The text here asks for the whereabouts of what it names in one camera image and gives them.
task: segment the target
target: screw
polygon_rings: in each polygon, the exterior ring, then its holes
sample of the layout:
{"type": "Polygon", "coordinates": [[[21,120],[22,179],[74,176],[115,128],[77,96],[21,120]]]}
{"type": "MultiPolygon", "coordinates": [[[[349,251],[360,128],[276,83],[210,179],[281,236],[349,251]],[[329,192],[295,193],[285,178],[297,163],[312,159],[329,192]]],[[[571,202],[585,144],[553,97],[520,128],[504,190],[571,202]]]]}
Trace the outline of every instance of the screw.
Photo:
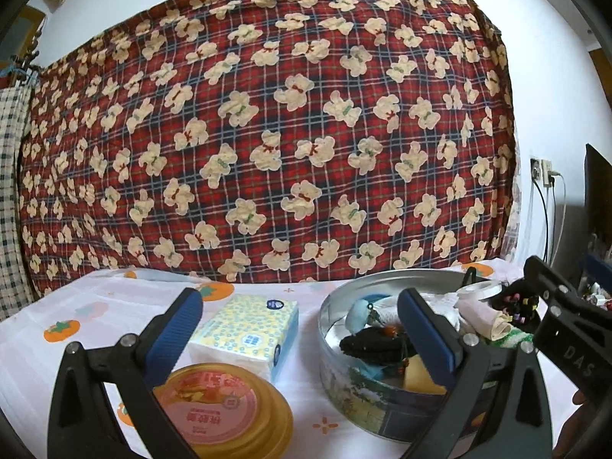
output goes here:
{"type": "Polygon", "coordinates": [[[521,350],[525,352],[525,354],[530,354],[534,351],[534,344],[525,340],[521,342],[521,350]]]}
{"type": "Polygon", "coordinates": [[[137,341],[138,337],[134,333],[129,333],[127,335],[123,335],[121,340],[119,340],[119,343],[121,343],[121,346],[123,347],[133,347],[136,345],[137,341]]]}
{"type": "Polygon", "coordinates": [[[463,343],[465,343],[465,345],[467,345],[468,347],[476,347],[479,342],[480,339],[478,338],[478,335],[475,335],[473,333],[468,333],[467,335],[463,336],[463,343]]]}
{"type": "Polygon", "coordinates": [[[66,354],[76,354],[78,349],[81,347],[79,342],[71,342],[66,345],[66,354]]]}

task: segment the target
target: human hand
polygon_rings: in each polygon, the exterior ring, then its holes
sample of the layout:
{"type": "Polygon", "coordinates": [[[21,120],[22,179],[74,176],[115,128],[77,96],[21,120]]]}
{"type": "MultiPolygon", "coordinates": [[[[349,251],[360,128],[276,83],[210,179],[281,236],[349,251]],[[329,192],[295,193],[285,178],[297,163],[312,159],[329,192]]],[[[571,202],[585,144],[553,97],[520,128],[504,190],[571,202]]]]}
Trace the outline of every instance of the human hand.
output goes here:
{"type": "Polygon", "coordinates": [[[586,397],[580,391],[577,391],[571,399],[572,403],[580,406],[574,412],[561,428],[561,434],[557,441],[557,446],[553,451],[553,459],[562,459],[565,457],[574,444],[578,441],[584,430],[586,420],[586,408],[583,404],[586,403],[586,397]]]}

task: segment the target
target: yellow tissue package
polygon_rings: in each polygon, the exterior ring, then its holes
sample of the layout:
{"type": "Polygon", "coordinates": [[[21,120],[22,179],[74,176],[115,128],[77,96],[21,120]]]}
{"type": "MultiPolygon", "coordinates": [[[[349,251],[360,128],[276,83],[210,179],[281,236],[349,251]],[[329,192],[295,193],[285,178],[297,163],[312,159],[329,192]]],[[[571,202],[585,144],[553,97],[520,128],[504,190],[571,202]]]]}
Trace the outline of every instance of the yellow tissue package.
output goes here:
{"type": "Polygon", "coordinates": [[[189,341],[194,363],[239,366],[274,383],[298,334],[297,302],[235,294],[189,341]]]}

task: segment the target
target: finger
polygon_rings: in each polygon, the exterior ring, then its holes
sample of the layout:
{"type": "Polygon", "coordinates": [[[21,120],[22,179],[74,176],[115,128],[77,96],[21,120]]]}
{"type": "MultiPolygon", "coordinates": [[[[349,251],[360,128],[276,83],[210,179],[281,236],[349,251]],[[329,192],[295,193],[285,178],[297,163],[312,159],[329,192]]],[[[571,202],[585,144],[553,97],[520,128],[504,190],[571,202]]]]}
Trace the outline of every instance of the finger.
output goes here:
{"type": "Polygon", "coordinates": [[[557,446],[555,447],[555,457],[563,457],[577,442],[577,434],[584,422],[585,410],[585,408],[581,407],[565,421],[563,428],[561,428],[557,446]]]}
{"type": "Polygon", "coordinates": [[[575,406],[581,406],[582,404],[584,404],[586,402],[586,397],[584,396],[584,394],[579,390],[577,391],[573,398],[571,399],[571,402],[575,405],[575,406]]]}

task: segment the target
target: roll of tape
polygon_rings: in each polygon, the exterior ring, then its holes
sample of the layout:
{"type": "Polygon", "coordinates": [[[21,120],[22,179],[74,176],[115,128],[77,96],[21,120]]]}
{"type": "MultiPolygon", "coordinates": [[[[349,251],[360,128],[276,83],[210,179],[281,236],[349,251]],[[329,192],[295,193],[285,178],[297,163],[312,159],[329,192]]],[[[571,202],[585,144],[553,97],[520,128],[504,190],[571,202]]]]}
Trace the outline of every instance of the roll of tape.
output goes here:
{"type": "Polygon", "coordinates": [[[501,282],[497,280],[487,280],[485,282],[473,283],[457,290],[460,299],[485,300],[494,297],[502,291],[501,282]]]}

